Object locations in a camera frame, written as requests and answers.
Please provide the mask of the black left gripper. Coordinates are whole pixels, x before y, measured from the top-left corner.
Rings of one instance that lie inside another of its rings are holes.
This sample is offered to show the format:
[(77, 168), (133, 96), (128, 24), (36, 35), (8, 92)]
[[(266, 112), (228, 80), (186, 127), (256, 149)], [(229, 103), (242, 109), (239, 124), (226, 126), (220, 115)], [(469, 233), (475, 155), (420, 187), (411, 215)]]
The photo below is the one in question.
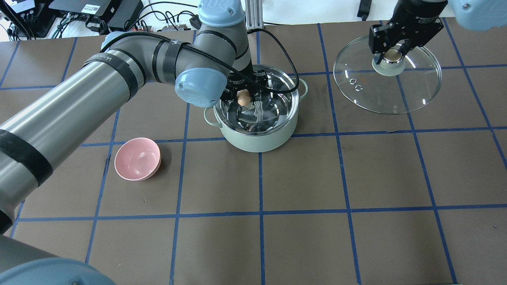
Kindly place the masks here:
[(248, 76), (251, 81), (246, 80), (236, 73), (230, 72), (227, 79), (225, 90), (221, 94), (222, 102), (236, 102), (237, 92), (242, 89), (248, 89), (251, 97), (251, 102), (260, 101), (264, 92), (264, 87), (268, 86), (268, 76), (264, 70), (242, 70), (242, 74)]

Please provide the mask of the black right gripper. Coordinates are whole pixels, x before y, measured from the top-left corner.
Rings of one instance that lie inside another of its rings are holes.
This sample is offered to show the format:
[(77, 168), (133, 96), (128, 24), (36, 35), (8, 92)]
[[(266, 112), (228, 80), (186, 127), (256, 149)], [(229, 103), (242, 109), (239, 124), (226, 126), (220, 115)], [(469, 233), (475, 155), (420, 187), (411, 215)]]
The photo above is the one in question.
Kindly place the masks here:
[(401, 44), (402, 58), (414, 48), (426, 45), (444, 28), (439, 18), (444, 9), (443, 0), (399, 0), (385, 25), (370, 27), (369, 47), (375, 65), (396, 44)]

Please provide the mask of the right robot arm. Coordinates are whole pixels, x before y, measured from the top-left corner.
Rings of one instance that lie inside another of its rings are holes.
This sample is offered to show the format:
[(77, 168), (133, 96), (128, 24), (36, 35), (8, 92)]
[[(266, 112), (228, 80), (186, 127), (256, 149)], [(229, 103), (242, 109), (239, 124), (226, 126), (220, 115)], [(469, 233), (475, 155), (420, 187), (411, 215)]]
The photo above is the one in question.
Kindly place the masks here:
[(505, 0), (399, 0), (386, 24), (370, 27), (373, 65), (380, 65), (388, 50), (398, 43), (401, 57), (425, 46), (444, 28), (440, 14), (447, 6), (454, 11), (456, 21), (468, 30), (484, 31), (507, 23)]

